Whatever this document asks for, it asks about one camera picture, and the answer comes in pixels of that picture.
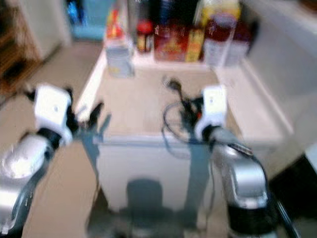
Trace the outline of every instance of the red bottle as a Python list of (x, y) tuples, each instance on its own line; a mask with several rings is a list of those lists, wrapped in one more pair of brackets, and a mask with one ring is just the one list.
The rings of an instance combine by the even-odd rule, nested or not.
[(235, 18), (230, 14), (216, 14), (205, 29), (204, 62), (219, 66), (224, 57), (224, 50), (235, 25)]

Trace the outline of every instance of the bottle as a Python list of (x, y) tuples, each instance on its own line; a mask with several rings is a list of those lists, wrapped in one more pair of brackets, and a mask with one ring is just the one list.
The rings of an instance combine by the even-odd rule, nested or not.
[(252, 35), (248, 26), (243, 22), (238, 22), (228, 50), (227, 66), (236, 65), (245, 57), (249, 50), (251, 39)]
[(179, 24), (157, 25), (154, 33), (154, 58), (184, 62), (187, 51), (188, 30)]
[(174, 17), (176, 7), (176, 0), (160, 0), (158, 23), (167, 25)]
[(175, 17), (181, 24), (193, 25), (198, 0), (178, 0), (175, 6)]
[(153, 42), (153, 24), (149, 20), (142, 20), (137, 26), (137, 49), (140, 53), (151, 51)]
[(209, 20), (205, 29), (204, 62), (212, 66), (220, 66), (223, 62), (224, 50), (231, 31), (235, 25), (231, 14), (216, 14)]

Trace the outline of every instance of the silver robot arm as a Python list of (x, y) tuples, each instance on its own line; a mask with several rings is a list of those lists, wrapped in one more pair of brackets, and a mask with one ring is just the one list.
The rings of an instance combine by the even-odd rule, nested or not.
[(0, 156), (0, 237), (21, 237), (34, 191), (55, 151), (83, 136), (96, 124), (103, 103), (88, 121), (78, 123), (71, 110), (71, 90), (41, 85), (27, 94), (35, 100), (38, 132), (28, 133)]
[(0, 235), (22, 230), (36, 185), (53, 155), (47, 138), (29, 134), (0, 158)]
[(212, 159), (222, 177), (232, 237), (276, 237), (277, 216), (263, 167), (228, 130), (211, 133)]

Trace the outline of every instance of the shelf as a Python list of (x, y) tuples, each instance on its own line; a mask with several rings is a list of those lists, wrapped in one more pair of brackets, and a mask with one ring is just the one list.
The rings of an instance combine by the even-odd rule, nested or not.
[(0, 75), (7, 71), (14, 63), (22, 58), (21, 51), (15, 44), (7, 46), (0, 51)]
[(16, 92), (24, 81), (27, 80), (40, 64), (36, 61), (26, 61), (24, 66), (20, 68), (17, 75), (2, 77), (0, 79), (0, 95), (11, 94)]
[(0, 35), (0, 48), (13, 39), (14, 39), (13, 29), (10, 29), (9, 31), (7, 31), (3, 35)]
[(296, 0), (242, 0), (265, 20), (317, 57), (317, 17)]
[(174, 62), (174, 61), (156, 61), (154, 59), (154, 51), (148, 54), (140, 54), (134, 51), (132, 63), (139, 68), (155, 68), (161, 70), (199, 70), (210, 71), (211, 68), (202, 62)]

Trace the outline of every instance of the black cable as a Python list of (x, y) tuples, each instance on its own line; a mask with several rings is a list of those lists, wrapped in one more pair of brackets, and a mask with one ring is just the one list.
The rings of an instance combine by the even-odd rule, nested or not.
[(299, 234), (299, 232), (297, 231), (297, 229), (295, 228), (292, 220), (290, 219), (290, 217), (288, 216), (286, 209), (284, 208), (283, 204), (281, 203), (281, 201), (278, 200), (278, 198), (272, 193), (272, 197), (275, 201), (275, 205), (276, 205), (276, 209), (279, 213), (279, 217), (282, 219), (284, 228), (286, 230), (286, 233), (288, 235), (288, 237), (290, 238), (300, 238), (301, 235)]
[(166, 119), (166, 116), (167, 116), (167, 113), (169, 112), (170, 109), (176, 107), (176, 106), (179, 106), (179, 105), (182, 105), (181, 102), (175, 102), (175, 103), (172, 103), (172, 104), (169, 104), (164, 112), (163, 112), (163, 124), (164, 124), (164, 127), (166, 127), (168, 129), (169, 132), (171, 132), (174, 137), (176, 139), (178, 139), (179, 141), (183, 142), (183, 143), (186, 143), (186, 144), (194, 144), (194, 145), (202, 145), (202, 144), (205, 144), (205, 142), (201, 142), (201, 141), (198, 141), (196, 139), (187, 139), (187, 138), (184, 138), (183, 136), (179, 135), (177, 132), (175, 132), (171, 127), (170, 127), (170, 124), (167, 122), (167, 119)]

